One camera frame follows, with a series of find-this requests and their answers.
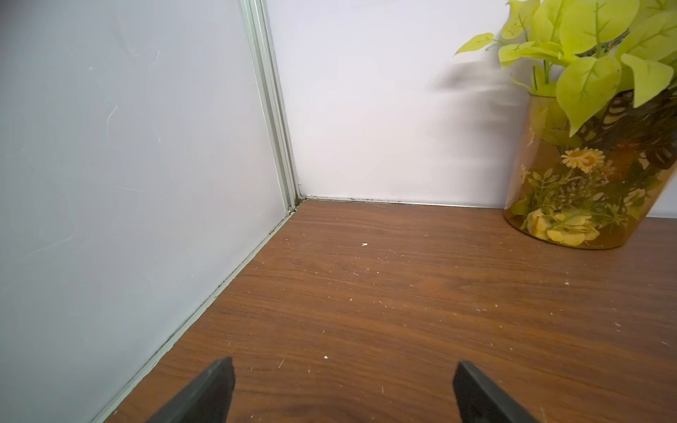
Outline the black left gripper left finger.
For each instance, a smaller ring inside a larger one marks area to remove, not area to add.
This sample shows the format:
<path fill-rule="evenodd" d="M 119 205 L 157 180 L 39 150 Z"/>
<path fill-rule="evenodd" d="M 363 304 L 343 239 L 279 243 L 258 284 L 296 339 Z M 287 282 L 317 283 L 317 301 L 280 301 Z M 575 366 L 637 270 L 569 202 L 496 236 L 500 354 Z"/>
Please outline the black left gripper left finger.
<path fill-rule="evenodd" d="M 224 357 L 204 369 L 146 422 L 226 422 L 235 387 L 232 358 Z"/>

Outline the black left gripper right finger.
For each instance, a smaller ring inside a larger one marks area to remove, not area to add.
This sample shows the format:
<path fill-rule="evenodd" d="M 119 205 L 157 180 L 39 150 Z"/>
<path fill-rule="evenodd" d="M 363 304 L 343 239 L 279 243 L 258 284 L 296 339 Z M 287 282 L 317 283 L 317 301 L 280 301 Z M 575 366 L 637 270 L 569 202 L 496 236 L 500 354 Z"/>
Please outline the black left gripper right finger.
<path fill-rule="evenodd" d="M 463 423 L 539 423 L 470 361 L 458 363 L 453 389 Z"/>

